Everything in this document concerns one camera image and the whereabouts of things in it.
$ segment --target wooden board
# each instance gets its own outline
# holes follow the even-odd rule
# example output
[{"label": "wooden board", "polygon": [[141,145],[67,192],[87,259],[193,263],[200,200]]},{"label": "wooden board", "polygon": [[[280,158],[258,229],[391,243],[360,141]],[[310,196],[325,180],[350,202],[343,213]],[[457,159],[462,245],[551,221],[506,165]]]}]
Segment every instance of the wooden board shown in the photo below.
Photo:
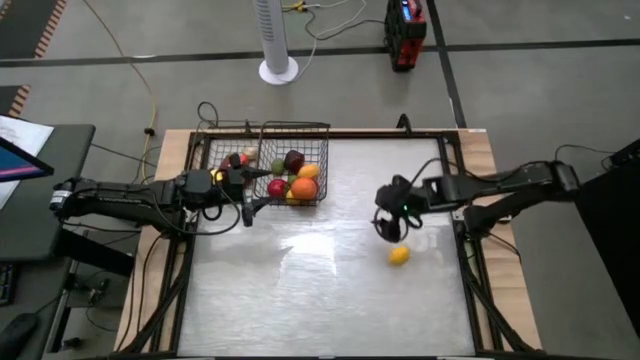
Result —
[{"label": "wooden board", "polygon": [[[414,131],[443,131],[449,129],[415,129]],[[171,179],[180,174],[184,169],[187,149],[189,147],[189,135],[194,130],[167,130],[165,133],[164,141],[162,144],[162,151],[158,161],[158,167],[156,170],[157,180]],[[349,132],[387,132],[389,129],[332,129],[332,131],[349,131]],[[401,129],[393,129],[392,131],[403,132]],[[484,130],[457,130],[460,134],[460,141],[462,152],[467,169],[475,174],[483,175],[496,171],[495,163],[493,160],[493,154],[491,152],[491,145],[489,143],[489,137]],[[240,132],[240,130],[207,130],[207,132]],[[478,200],[477,203],[491,203],[495,201],[494,198],[484,198]],[[511,226],[498,225],[494,228],[493,233],[502,237],[506,241],[515,245],[513,239],[513,233]],[[127,336],[124,339],[124,346],[129,344],[135,337],[137,331],[135,326],[137,324],[138,317],[141,318],[141,326],[151,316],[155,310],[158,299],[160,296],[160,286],[162,284],[162,277],[167,260],[168,253],[168,241],[160,240],[153,249],[153,253],[149,259],[146,276],[145,276],[145,291],[144,302],[142,303],[141,311],[140,298],[141,298],[141,285],[142,285],[142,265],[143,259],[149,252],[151,244],[158,236],[158,232],[151,227],[147,227],[143,230],[140,237],[140,245],[138,250],[138,256],[135,268],[135,286],[134,292],[131,291],[131,286],[127,294],[125,307],[122,312],[122,318],[120,320],[120,327],[118,335],[116,337],[116,343],[114,349],[120,343],[122,337],[125,335],[127,324],[129,322],[129,316],[131,315],[131,328]],[[507,321],[512,327],[521,335],[524,341],[529,343],[534,348],[540,347],[540,340],[538,337],[537,328],[531,311],[531,303],[527,293],[526,284],[524,282],[524,276],[522,274],[522,268],[518,262],[517,256],[515,256],[509,249],[498,244],[492,240],[484,240],[483,250],[486,258],[487,271],[489,274],[489,281],[491,282],[491,289],[493,292],[493,298],[496,306],[503,313]],[[179,251],[175,271],[179,269],[179,265],[182,261],[182,253]],[[130,297],[133,295],[133,311],[130,312],[129,304]],[[164,328],[162,331],[162,337],[160,342],[160,350],[168,350],[171,338],[171,329],[173,327],[175,318],[175,304],[167,312],[164,321]],[[481,332],[485,348],[491,348],[490,334],[487,321],[484,316],[481,316]]]}]

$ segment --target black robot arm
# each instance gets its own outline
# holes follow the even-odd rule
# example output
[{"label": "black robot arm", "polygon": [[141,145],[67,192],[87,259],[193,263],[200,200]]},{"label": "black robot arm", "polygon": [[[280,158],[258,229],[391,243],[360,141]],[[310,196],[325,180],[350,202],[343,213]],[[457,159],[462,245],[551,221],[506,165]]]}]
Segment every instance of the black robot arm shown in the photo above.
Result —
[{"label": "black robot arm", "polygon": [[[516,170],[489,176],[471,173],[451,174],[422,180],[414,187],[395,175],[390,185],[378,189],[376,205],[391,214],[391,220],[374,219],[376,230],[385,240],[399,242],[400,220],[409,228],[420,228],[420,215],[450,212],[465,205],[464,222],[471,234],[485,234],[506,216],[543,201],[572,201],[580,184],[573,167],[559,161],[531,162]],[[507,194],[488,206],[470,205],[479,197]]]},{"label": "black robot arm", "polygon": [[229,167],[220,170],[215,183],[208,170],[191,170],[148,185],[69,179],[54,188],[49,208],[60,219],[99,214],[171,233],[181,228],[185,210],[198,211],[234,202],[241,204],[245,226],[251,226],[253,216],[266,203],[246,204],[244,185],[247,180],[268,174],[269,171],[242,166],[238,155],[233,154]]}]

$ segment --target computer screen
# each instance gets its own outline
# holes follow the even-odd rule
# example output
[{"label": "computer screen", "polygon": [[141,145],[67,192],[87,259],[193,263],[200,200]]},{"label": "computer screen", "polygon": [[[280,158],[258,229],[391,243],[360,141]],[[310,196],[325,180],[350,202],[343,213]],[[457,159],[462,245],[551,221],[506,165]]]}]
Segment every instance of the computer screen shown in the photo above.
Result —
[{"label": "computer screen", "polygon": [[53,174],[53,168],[0,137],[0,182]]}]

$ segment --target yellow lemon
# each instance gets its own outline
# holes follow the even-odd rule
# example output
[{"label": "yellow lemon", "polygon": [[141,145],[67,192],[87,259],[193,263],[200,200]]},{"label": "yellow lemon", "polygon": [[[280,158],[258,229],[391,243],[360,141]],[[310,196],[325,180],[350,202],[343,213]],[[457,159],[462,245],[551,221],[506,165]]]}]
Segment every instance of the yellow lemon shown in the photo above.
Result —
[{"label": "yellow lemon", "polygon": [[315,178],[320,173],[320,168],[316,164],[308,164],[300,168],[298,177]]},{"label": "yellow lemon", "polygon": [[409,260],[409,248],[401,246],[391,250],[389,254],[389,263],[391,265],[400,266]]},{"label": "yellow lemon", "polygon": [[289,205],[299,205],[300,204],[300,200],[296,200],[296,198],[293,197],[293,193],[291,192],[291,190],[287,191],[287,197],[286,197],[286,201],[287,204]]}]

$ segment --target white table surface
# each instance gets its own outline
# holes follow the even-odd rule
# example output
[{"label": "white table surface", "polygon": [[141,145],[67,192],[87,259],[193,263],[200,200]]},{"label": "white table surface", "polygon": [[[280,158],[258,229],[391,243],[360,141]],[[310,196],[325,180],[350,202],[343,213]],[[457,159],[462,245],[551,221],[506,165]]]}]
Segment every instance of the white table surface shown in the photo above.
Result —
[{"label": "white table surface", "polygon": [[[317,207],[267,207],[251,228],[198,237],[178,354],[472,355],[449,214],[423,217],[402,267],[389,266],[393,245],[370,223],[376,190],[438,154],[427,139],[330,140]],[[421,178],[440,174],[435,162]],[[200,229],[235,216],[227,206]]]}]

